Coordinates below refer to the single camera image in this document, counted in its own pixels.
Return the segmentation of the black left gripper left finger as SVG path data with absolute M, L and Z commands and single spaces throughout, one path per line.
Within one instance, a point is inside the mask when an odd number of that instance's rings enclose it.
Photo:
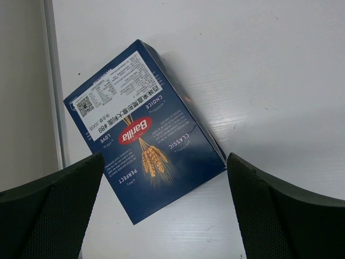
M 1 192 L 1 258 L 78 258 L 104 167 L 95 153 Z

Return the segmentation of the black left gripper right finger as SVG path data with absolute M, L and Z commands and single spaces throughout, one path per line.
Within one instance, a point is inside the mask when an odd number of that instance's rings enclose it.
M 268 174 L 238 155 L 227 159 L 247 258 L 344 258 L 344 201 Z

